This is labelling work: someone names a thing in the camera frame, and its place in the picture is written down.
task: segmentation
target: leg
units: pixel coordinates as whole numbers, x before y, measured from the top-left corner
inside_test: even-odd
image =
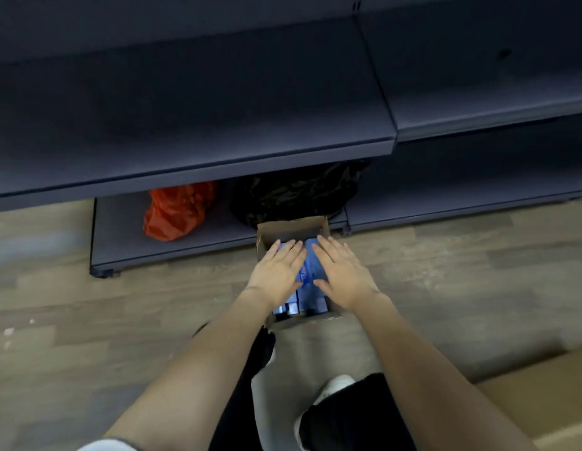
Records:
[[[255,424],[251,380],[270,361],[276,338],[262,328],[258,333],[247,363],[230,397],[210,444],[210,451],[228,451],[239,447],[261,451],[260,437]]]
[[[382,373],[312,405],[301,418],[299,438],[309,451],[416,450]]]

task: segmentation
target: hand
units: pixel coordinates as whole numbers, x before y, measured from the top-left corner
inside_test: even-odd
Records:
[[[347,246],[332,237],[318,236],[320,246],[312,244],[314,253],[324,267],[328,281],[314,280],[324,294],[346,310],[353,311],[355,304],[380,293],[372,275]]]
[[[307,255],[302,241],[288,241],[278,250],[280,245],[280,241],[274,242],[257,263],[245,288],[264,298],[270,310],[280,307],[301,286],[296,278]]]

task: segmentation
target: brown cardboard box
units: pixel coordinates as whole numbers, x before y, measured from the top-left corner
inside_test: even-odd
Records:
[[[323,235],[328,237],[331,231],[328,221],[324,216],[311,216],[300,218],[292,221],[268,221],[257,225],[257,261],[260,261],[268,249],[277,239],[287,242],[292,239],[296,241],[305,241],[310,237]],[[326,298],[327,313],[308,316],[305,313],[292,316],[282,321],[277,321],[276,316],[271,314],[266,320],[266,326],[270,329],[286,329],[298,324],[309,323],[312,321],[339,318],[341,316],[341,307]]]
[[[477,385],[543,451],[582,451],[582,349]]]

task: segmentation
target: white sleeve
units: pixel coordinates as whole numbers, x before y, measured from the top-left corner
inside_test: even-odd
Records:
[[[138,451],[132,448],[129,444],[113,438],[105,438],[104,440],[93,441],[78,451]]]

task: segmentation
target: wooden floor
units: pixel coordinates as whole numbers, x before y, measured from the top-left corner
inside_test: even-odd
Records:
[[[89,201],[0,214],[0,451],[104,432],[241,291],[250,247],[88,275]],[[347,238],[406,318],[470,379],[582,345],[582,200]],[[282,449],[326,379],[377,370],[352,316],[278,334],[260,424]]]

